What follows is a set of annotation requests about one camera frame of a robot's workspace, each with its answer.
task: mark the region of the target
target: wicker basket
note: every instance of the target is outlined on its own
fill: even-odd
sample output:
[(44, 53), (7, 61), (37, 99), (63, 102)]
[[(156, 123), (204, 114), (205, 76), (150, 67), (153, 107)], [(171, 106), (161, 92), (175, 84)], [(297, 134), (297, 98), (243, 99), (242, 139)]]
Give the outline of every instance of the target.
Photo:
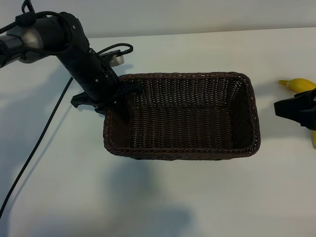
[(128, 96), (130, 122), (111, 110), (104, 122), (105, 148), (135, 159), (220, 160), (248, 157), (260, 146), (255, 97), (239, 73), (124, 75), (141, 81)]

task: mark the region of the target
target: white tabletop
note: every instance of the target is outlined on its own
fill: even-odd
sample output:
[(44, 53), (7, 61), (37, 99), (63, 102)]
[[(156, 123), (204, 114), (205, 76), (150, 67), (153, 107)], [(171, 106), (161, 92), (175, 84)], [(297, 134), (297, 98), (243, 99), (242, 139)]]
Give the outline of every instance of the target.
[[(261, 148), (228, 161), (137, 161), (103, 146), (103, 116), (75, 109), (74, 81), (0, 222), (1, 237), (311, 237), (316, 150), (311, 132), (276, 117), (293, 96), (277, 85), (316, 81), (316, 28), (91, 39), (134, 52), (118, 75), (236, 71), (255, 90)], [(69, 79), (51, 56), (0, 70), (0, 201)]]

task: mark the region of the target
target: banana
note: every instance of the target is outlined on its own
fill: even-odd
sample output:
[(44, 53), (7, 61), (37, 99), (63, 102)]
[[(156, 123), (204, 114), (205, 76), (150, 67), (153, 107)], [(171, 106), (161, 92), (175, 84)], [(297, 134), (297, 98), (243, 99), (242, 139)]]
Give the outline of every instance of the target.
[[(295, 93), (301, 93), (316, 88), (316, 84), (304, 78), (296, 78), (293, 80), (279, 80), (278, 84), (288, 87)], [(316, 131), (312, 131), (313, 146), (316, 148)]]

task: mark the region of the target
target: black cable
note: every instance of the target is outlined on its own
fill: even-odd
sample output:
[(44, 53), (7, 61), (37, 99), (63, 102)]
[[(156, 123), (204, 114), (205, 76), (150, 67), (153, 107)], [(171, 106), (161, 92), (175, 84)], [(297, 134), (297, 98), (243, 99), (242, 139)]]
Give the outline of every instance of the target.
[(117, 43), (117, 44), (114, 44), (114, 45), (112, 45), (112, 46), (110, 46), (110, 47), (107, 47), (107, 48), (101, 50), (100, 52), (98, 52), (98, 54), (104, 53), (104, 52), (106, 52), (106, 51), (108, 51), (108, 50), (110, 50), (110, 49), (112, 49), (112, 48), (116, 48), (116, 47), (120, 47), (120, 46), (126, 46), (126, 47), (129, 47), (129, 49), (127, 49), (127, 50), (125, 50), (125, 51), (123, 51), (123, 52), (118, 53), (118, 54), (117, 54), (118, 56), (122, 56), (122, 55), (125, 55), (125, 54), (128, 54), (128, 53), (131, 53), (131, 52), (133, 52), (133, 50), (134, 50), (133, 46), (131, 46), (131, 45), (128, 44), (128, 43)]
[[(101, 50), (100, 52), (97, 53), (96, 56), (98, 56), (101, 61), (104, 61), (104, 60), (102, 59), (102, 57), (100, 57), (99, 55), (100, 55), (101, 53), (104, 53), (105, 51), (108, 51), (108, 50), (110, 50), (110, 49), (112, 49), (112, 48), (119, 47), (119, 46), (127, 46), (127, 47), (129, 47), (129, 49), (127, 49), (127, 50), (121, 52), (121, 55), (128, 54), (128, 53), (130, 53), (130, 52), (133, 51), (133, 46), (131, 46), (130, 44), (128, 44), (128, 43), (117, 43), (117, 44), (114, 44), (114, 45), (112, 45), (112, 46), (110, 46), (110, 47), (107, 47), (107, 48)], [(112, 69), (111, 67), (109, 67), (108, 70), (109, 70), (109, 72), (112, 72), (112, 71), (113, 71), (113, 69)], [(56, 111), (57, 111), (57, 109), (58, 109), (58, 106), (60, 105), (62, 99), (64, 98), (64, 95), (65, 95), (65, 93), (66, 93), (66, 91), (67, 91), (67, 89), (68, 89), (68, 87), (70, 86), (70, 84), (71, 84), (72, 81), (73, 81), (73, 78), (71, 77), (71, 78), (69, 79), (69, 81), (68, 81), (68, 83), (67, 83), (65, 89), (63, 90), (63, 92), (62, 92), (62, 94), (61, 94), (61, 96), (60, 96), (60, 98), (59, 98), (59, 100), (58, 100), (58, 102), (57, 102), (57, 104), (56, 104), (56, 106), (55, 106), (53, 112), (51, 113), (51, 115), (50, 115), (50, 117), (49, 117), (49, 119), (48, 119), (48, 121), (47, 121), (47, 123), (46, 123), (46, 126), (45, 126), (43, 132), (41, 133), (41, 135), (40, 135), (40, 137), (39, 137), (39, 140), (37, 141), (35, 147), (33, 148), (32, 152), (31, 152), (31, 154), (30, 154), (30, 156), (29, 156), (28, 159), (26, 160), (24, 166), (22, 167), (20, 173), (18, 174), (17, 178), (15, 179), (15, 181), (14, 181), (12, 187), (10, 188), (8, 194), (6, 195), (5, 200), (4, 200), (4, 202), (3, 202), (3, 204), (2, 204), (2, 207), (1, 207), (1, 209), (0, 209), (0, 219), (1, 219), (1, 216), (2, 216), (2, 214), (3, 214), (4, 208), (5, 208), (6, 204), (7, 204), (7, 202), (9, 201), (9, 198), (10, 198), (10, 196), (11, 196), (11, 194), (12, 194), (12, 192), (13, 192), (15, 186), (16, 186), (16, 184), (19, 182), (19, 179), (21, 178), (21, 176), (22, 176), (24, 170), (26, 169), (27, 165), (28, 165), (29, 162), (31, 161), (31, 159), (32, 159), (32, 157), (33, 157), (35, 151), (36, 151), (37, 148), (39, 147), (40, 142), (42, 141), (42, 139), (43, 139), (43, 137), (44, 137), (44, 135), (45, 135), (45, 133), (46, 133), (46, 131), (47, 131), (49, 125), (50, 125), (50, 122), (52, 121), (52, 119), (53, 119), (53, 117), (54, 117), (54, 115), (55, 115), (55, 113), (56, 113)]]
[(56, 104), (56, 106), (55, 106), (53, 112), (51, 113), (51, 115), (50, 115), (50, 117), (49, 117), (49, 119), (48, 119), (48, 121), (47, 121), (47, 124), (46, 124), (46, 126), (45, 126), (43, 132), (41, 133), (41, 135), (40, 135), (40, 137), (39, 137), (38, 142), (36, 143), (35, 147), (33, 148), (33, 150), (32, 150), (32, 152), (31, 152), (30, 156), (29, 156), (28, 159), (26, 160), (26, 162), (25, 162), (23, 168), (21, 169), (19, 175), (16, 177), (16, 179), (15, 179), (15, 181), (14, 181), (14, 183), (13, 183), (11, 189), (10, 189), (10, 191), (9, 191), (8, 194), (6, 195), (5, 200), (4, 200), (4, 202), (3, 202), (3, 204), (2, 204), (2, 207), (1, 207), (1, 209), (0, 209), (0, 218), (1, 218), (2, 214), (3, 214), (4, 208), (5, 208), (6, 204), (7, 204), (7, 202), (9, 201), (9, 198), (10, 198), (10, 196), (11, 196), (11, 194), (12, 194), (12, 192), (13, 192), (15, 186), (16, 186), (16, 184), (19, 182), (19, 179), (21, 178), (21, 176), (22, 176), (24, 170), (26, 169), (26, 166), (29, 164), (29, 162), (31, 161), (31, 159), (32, 159), (32, 157), (33, 157), (35, 151), (36, 151), (37, 148), (39, 147), (40, 142), (42, 141), (42, 139), (43, 139), (43, 137), (44, 137), (44, 135), (45, 135), (45, 133), (46, 133), (46, 131), (47, 131), (47, 129), (48, 129), (48, 126), (50, 125), (50, 122), (52, 121), (52, 119), (53, 119), (53, 117), (54, 117), (54, 115), (55, 115), (55, 113), (56, 113), (56, 111), (57, 111), (57, 109), (58, 109), (58, 106), (60, 105), (60, 102), (61, 102), (62, 99), (64, 98), (64, 95), (65, 95), (65, 93), (66, 93), (66, 91), (67, 91), (67, 89), (68, 89), (68, 87), (70, 86), (70, 84), (71, 84), (72, 81), (73, 81), (73, 78), (70, 78), (69, 81), (68, 81), (68, 83), (67, 83), (67, 85), (66, 85), (66, 87), (65, 87), (65, 89), (63, 90), (63, 93), (61, 94), (61, 96), (60, 96), (60, 98), (59, 98), (59, 100), (58, 100), (58, 102), (57, 102), (57, 104)]

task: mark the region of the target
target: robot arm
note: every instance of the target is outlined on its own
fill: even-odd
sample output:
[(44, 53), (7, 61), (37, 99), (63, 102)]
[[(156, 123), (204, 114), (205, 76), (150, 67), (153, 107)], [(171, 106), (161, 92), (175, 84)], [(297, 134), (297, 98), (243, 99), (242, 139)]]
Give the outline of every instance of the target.
[[(14, 23), (0, 30), (0, 34), (6, 32), (0, 37), (0, 68), (16, 60), (33, 63), (56, 55), (84, 89), (73, 97), (72, 105), (92, 105), (101, 114), (105, 113), (105, 108), (111, 108), (128, 121), (125, 96), (141, 93), (141, 84), (120, 82), (111, 66), (124, 63), (123, 55), (130, 53), (132, 46), (121, 43), (96, 53), (90, 48), (80, 21), (73, 15), (34, 13), (29, 0), (23, 3), (22, 10), (25, 6), (29, 12), (17, 16)], [(115, 46), (129, 46), (130, 49), (101, 54)]]

